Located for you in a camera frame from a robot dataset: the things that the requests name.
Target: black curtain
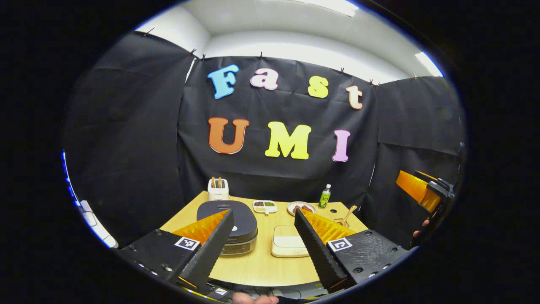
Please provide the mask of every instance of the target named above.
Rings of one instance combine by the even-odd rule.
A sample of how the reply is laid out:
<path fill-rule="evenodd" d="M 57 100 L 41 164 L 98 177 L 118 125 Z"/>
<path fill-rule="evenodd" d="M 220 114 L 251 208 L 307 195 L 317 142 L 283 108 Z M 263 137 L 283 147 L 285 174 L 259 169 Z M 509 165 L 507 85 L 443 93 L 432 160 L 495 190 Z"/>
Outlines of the black curtain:
<path fill-rule="evenodd" d="M 457 183 L 466 145 L 464 113 L 457 92 L 443 77 L 385 83 L 377 88 L 377 102 L 377 160 L 360 219 L 409 248 L 426 213 L 396 185 L 399 171 L 418 170 Z"/>
<path fill-rule="evenodd" d="M 215 99 L 215 88 L 207 75 L 236 64 L 234 92 Z M 254 87 L 250 79 L 259 68 L 279 74 L 278 88 Z M 312 76 L 328 79 L 328 96 L 308 94 Z M 347 87 L 362 91 L 360 110 L 349 104 Z M 369 185 L 377 145 L 377 115 L 374 87 L 368 82 L 319 65 L 258 57 L 216 57 L 193 65 L 184 88 L 178 117 L 180 172 L 189 201 L 207 189 L 208 179 L 228 180 L 230 194 L 276 201 L 316 202 L 326 184 L 332 185 L 331 201 L 360 204 Z M 234 139 L 234 119 L 249 121 L 244 145 L 236 154 L 220 154 L 209 145 L 211 117 L 228 120 L 223 142 Z M 284 123 L 289 134 L 299 124 L 311 127 L 306 160 L 268 157 L 271 130 L 268 123 Z M 336 151 L 334 130 L 350 132 L 347 162 L 332 160 Z"/>
<path fill-rule="evenodd" d="M 176 120 L 193 59 L 132 32 L 74 89 L 63 139 L 70 180 L 121 247 L 184 206 Z"/>

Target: bottle label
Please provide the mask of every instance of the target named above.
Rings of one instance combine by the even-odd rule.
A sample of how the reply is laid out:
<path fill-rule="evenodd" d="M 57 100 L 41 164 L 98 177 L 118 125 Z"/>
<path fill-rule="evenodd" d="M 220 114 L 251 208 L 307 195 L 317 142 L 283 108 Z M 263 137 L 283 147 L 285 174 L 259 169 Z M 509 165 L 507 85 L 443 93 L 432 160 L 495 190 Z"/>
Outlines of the bottle label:
<path fill-rule="evenodd" d="M 328 200 L 330 199 L 329 193 L 323 193 L 321 195 L 321 199 L 319 200 L 319 207 L 320 208 L 326 208 L 326 204 L 328 203 Z"/>

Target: plate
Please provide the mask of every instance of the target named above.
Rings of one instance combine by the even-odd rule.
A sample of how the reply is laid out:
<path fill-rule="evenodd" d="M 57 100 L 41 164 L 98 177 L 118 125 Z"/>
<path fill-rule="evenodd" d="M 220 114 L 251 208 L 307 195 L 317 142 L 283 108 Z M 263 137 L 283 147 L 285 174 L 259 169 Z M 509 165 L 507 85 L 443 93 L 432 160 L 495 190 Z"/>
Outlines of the plate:
<path fill-rule="evenodd" d="M 307 206 L 309 209 L 311 209 L 311 211 L 313 211 L 313 213 L 317 212 L 317 210 L 312 204 L 308 204 L 306 202 L 292 202 L 287 206 L 287 211 L 289 211 L 289 214 L 291 214 L 292 216 L 294 216 L 293 209 L 294 209 L 294 206 L 296 205 L 300 207 Z"/>
<path fill-rule="evenodd" d="M 277 212 L 278 206 L 273 201 L 253 201 L 253 210 L 258 213 L 268 214 Z"/>

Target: orange letter u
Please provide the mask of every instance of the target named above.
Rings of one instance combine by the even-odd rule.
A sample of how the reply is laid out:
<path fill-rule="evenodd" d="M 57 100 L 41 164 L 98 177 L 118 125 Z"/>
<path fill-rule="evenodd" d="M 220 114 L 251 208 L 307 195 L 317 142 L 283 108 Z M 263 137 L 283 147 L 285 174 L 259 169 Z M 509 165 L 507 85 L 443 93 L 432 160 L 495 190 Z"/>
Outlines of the orange letter u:
<path fill-rule="evenodd" d="M 208 123 L 210 124 L 210 137 L 208 138 L 208 142 L 210 143 L 212 150 L 222 154 L 234 154 L 242 149 L 246 127 L 249 125 L 248 120 L 233 120 L 236 131 L 234 133 L 234 142 L 232 144 L 223 143 L 223 131 L 225 126 L 229 123 L 226 118 L 212 117 L 208 120 Z"/>

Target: hand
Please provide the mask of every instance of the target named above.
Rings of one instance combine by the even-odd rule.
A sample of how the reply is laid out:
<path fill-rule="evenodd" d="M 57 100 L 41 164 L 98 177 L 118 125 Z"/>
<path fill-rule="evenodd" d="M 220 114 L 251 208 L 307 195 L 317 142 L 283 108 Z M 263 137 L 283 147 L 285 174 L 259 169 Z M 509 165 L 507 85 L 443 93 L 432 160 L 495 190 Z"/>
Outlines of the hand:
<path fill-rule="evenodd" d="M 232 304 L 277 304 L 279 299 L 274 296 L 262 295 L 255 300 L 245 293 L 234 293 Z"/>
<path fill-rule="evenodd" d="M 425 220 L 423 223 L 422 223 L 422 227 L 425 227 L 429 224 L 429 217 L 427 220 Z M 422 232 L 420 230 L 417 230 L 415 232 L 413 232 L 413 237 L 418 237 Z"/>

